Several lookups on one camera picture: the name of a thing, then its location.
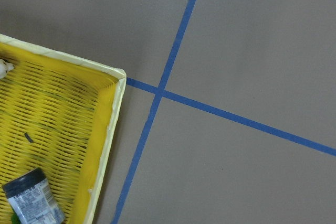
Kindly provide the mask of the yellow plastic basket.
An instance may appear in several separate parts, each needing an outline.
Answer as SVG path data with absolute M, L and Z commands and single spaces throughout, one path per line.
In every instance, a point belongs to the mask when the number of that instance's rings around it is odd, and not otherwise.
M 92 223 L 127 75 L 1 35 L 1 184 L 40 167 L 65 223 Z

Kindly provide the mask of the toy carrot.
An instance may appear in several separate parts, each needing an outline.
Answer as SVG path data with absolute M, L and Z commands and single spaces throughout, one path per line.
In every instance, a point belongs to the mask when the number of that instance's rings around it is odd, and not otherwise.
M 21 224 L 19 217 L 15 213 L 11 216 L 11 224 Z

